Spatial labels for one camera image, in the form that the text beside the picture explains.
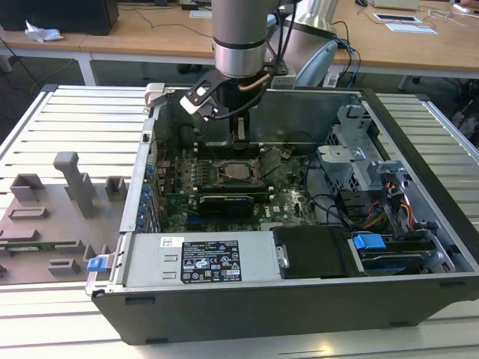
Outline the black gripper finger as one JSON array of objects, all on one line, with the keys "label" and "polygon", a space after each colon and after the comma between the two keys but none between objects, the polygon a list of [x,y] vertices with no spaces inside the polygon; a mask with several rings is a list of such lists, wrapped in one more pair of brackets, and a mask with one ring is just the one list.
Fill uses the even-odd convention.
[{"label": "black gripper finger", "polygon": [[231,139],[235,150],[243,150],[249,145],[250,115],[238,114],[230,119]]}]

